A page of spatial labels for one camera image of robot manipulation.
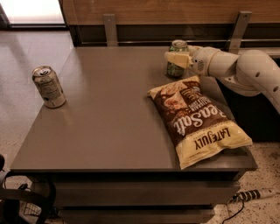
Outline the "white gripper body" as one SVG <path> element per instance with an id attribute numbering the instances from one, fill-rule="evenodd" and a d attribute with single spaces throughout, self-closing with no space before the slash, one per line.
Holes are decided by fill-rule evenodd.
<path id="1" fill-rule="evenodd" d="M 219 51 L 217 48 L 213 47 L 200 47 L 195 53 L 190 53 L 192 56 L 193 65 L 191 69 L 199 75 L 208 76 L 210 62 L 212 61 L 214 55 Z"/>

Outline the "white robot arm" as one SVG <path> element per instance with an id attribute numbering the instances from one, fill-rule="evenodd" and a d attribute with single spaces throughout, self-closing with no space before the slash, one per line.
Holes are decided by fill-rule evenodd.
<path id="1" fill-rule="evenodd" d="M 195 74 L 214 77 L 239 95 L 263 94 L 280 113 L 280 67 L 268 54 L 247 50 L 238 55 L 193 45 L 189 49 L 189 52 L 166 52 L 164 57 Z"/>

